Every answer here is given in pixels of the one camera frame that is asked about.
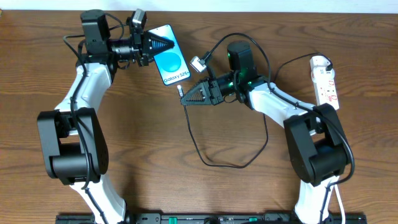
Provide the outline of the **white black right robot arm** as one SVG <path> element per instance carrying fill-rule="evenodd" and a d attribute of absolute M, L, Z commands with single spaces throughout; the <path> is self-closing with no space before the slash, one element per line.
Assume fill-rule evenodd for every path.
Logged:
<path fill-rule="evenodd" d="M 302 102 L 279 89 L 271 75 L 257 71 L 249 43 L 234 41 L 227 46 L 230 72 L 217 77 L 210 67 L 211 52 L 193 57 L 197 72 L 207 71 L 188 92 L 180 92 L 183 106 L 218 105 L 228 95 L 248 108 L 281 125 L 285 132 L 290 162 L 300 178 L 300 192 L 294 213 L 301 223 L 324 223 L 329 217 L 332 191 L 354 173 L 353 152 L 329 103 Z"/>

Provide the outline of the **blue Samsung Galaxy smartphone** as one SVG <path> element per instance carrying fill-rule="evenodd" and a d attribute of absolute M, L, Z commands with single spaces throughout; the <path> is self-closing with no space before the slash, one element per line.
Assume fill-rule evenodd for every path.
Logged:
<path fill-rule="evenodd" d="M 149 32 L 174 42 L 174 47 L 172 49 L 154 56 L 163 84 L 166 86 L 173 85 L 184 79 L 190 78 L 191 73 L 171 25 L 166 24 L 164 26 L 151 29 Z"/>

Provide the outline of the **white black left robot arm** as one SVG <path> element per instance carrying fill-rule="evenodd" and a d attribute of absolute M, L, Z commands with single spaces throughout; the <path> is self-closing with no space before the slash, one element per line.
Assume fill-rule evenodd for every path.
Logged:
<path fill-rule="evenodd" d="M 175 44 L 144 29 L 142 9 L 119 23 L 129 37 L 113 39 L 109 15 L 100 9 L 82 12 L 77 47 L 69 43 L 72 36 L 63 37 L 77 57 L 76 78 L 61 103 L 39 113 L 37 125 L 48 176 L 80 194 L 93 213 L 92 223 L 135 223 L 107 174 L 109 153 L 97 111 L 121 62 L 144 67 Z"/>

